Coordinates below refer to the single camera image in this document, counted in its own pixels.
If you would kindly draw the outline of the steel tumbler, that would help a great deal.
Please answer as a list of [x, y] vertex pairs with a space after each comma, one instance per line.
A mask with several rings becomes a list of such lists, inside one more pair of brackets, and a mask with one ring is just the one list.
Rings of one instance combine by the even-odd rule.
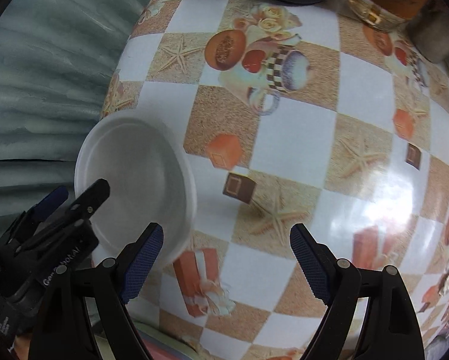
[[429, 0], [408, 22], [406, 31], [419, 53], [432, 63], [449, 56], [449, 8], [442, 0]]

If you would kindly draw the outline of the checkered patterned tablecloth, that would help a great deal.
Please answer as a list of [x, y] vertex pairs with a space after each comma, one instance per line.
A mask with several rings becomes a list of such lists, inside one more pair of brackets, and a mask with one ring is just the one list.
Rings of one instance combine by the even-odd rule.
[[325, 306], [296, 222], [358, 267], [398, 267], [425, 346], [449, 344], [449, 73], [345, 0], [150, 0], [103, 114], [177, 135], [197, 189], [184, 256], [141, 293], [200, 359], [298, 359]]

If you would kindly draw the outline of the green pleated curtain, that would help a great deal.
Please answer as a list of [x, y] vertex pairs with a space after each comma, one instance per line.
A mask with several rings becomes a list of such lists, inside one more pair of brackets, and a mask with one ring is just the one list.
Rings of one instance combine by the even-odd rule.
[[133, 24], [150, 0], [0, 0], [0, 235], [73, 184]]

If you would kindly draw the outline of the white foam bowl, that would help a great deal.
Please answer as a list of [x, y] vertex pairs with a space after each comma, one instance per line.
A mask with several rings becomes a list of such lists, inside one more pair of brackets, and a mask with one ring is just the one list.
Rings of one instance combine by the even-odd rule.
[[180, 257], [191, 239], [197, 193], [184, 149], [168, 126], [133, 110], [100, 120], [77, 156], [75, 194], [99, 179], [110, 185], [110, 196], [91, 218], [99, 241], [94, 263], [117, 256], [151, 222], [164, 230], [155, 268]]

